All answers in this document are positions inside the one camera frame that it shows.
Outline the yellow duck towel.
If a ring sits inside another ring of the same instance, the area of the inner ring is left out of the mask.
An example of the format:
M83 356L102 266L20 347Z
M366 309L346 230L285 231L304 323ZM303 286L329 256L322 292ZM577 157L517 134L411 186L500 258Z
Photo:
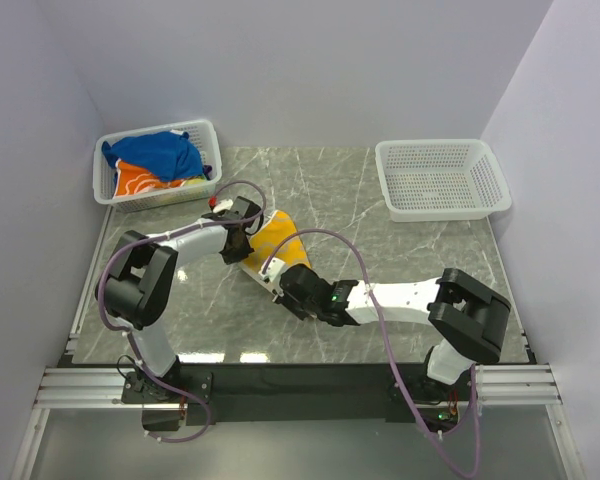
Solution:
M255 252L239 263L240 269L265 290L276 295L279 285L267 288L259 277L259 271L274 249L296 231L296 225L291 217L286 212L275 210L263 226L251 236L250 244ZM304 244L299 237L285 242L273 257L286 262L287 269L299 264L311 266Z

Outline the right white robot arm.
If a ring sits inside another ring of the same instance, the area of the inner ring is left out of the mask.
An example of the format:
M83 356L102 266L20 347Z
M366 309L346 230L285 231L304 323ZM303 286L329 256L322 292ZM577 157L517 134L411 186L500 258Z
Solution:
M442 340L420 375L429 398L444 398L472 365L500 361L511 303L462 270L447 268L439 278L413 283L329 283L304 264L275 259L259 276L275 302L301 320L357 327L383 318L435 328Z

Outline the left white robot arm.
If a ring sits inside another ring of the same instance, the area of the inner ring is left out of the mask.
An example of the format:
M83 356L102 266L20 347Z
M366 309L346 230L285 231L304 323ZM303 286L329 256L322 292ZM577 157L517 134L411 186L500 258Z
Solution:
M263 209L238 196L212 204L193 224L173 232L125 232L102 272L95 297L107 328L127 336L145 388L157 401L173 400L181 389L181 363L160 323L173 279L182 266L210 255L231 265L253 248L251 227L263 224Z

